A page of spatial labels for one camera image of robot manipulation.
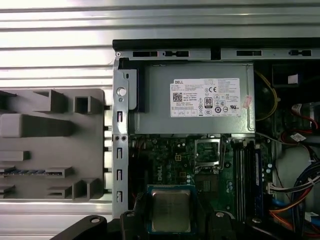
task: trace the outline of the warning symbol sticker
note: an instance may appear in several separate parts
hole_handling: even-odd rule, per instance
[[[239,78],[175,79],[170,84],[172,118],[241,115]]]

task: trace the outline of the blue cable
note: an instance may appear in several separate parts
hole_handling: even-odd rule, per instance
[[[287,206],[287,204],[285,204],[283,201],[279,201],[278,199],[275,199],[275,198],[272,198],[272,204],[280,208]],[[320,219],[318,217],[312,216],[311,223],[317,227],[320,227]]]

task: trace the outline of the ribbed metal surface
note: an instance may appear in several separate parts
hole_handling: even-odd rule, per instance
[[[111,105],[113,39],[320,37],[319,16],[318,0],[2,0],[0,87],[99,87]],[[91,204],[1,202],[0,236],[49,239],[111,212]]]

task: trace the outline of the barcode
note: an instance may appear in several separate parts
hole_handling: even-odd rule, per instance
[[[174,102],[182,102],[182,92],[174,92],[173,93],[173,101]]]

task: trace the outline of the red sticker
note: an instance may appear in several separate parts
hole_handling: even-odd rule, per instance
[[[242,107],[244,109],[248,109],[249,106],[250,106],[251,101],[252,101],[252,96],[246,95],[245,98],[244,98],[244,103],[243,103]]]

